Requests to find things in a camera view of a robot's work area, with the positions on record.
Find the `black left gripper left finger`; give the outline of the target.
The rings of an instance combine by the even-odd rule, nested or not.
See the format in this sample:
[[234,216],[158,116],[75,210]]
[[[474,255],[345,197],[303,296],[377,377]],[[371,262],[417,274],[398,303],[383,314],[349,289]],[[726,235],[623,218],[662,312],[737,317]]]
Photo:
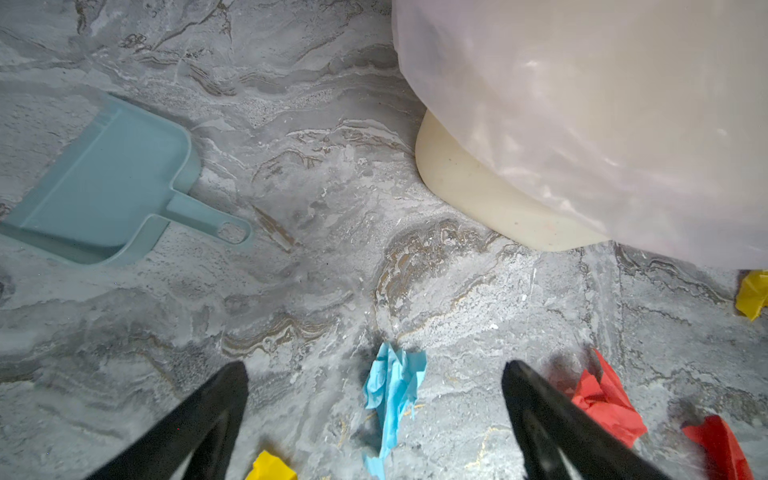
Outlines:
[[91,479],[223,479],[248,398],[243,362],[223,366],[144,436],[93,472]]

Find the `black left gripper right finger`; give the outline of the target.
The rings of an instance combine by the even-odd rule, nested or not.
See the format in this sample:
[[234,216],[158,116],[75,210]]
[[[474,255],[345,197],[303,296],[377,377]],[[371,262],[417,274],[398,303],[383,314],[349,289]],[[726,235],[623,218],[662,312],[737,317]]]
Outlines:
[[505,365],[502,392],[528,479],[665,479],[525,362]]

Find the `light teal plastic dustpan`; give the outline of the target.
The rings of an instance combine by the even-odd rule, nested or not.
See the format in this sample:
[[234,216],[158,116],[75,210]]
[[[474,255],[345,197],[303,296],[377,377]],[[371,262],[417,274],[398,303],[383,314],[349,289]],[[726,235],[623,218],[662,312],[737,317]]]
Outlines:
[[172,223],[245,245],[249,222],[190,196],[201,171],[186,128],[106,95],[95,119],[2,221],[1,234],[80,266],[135,262]]

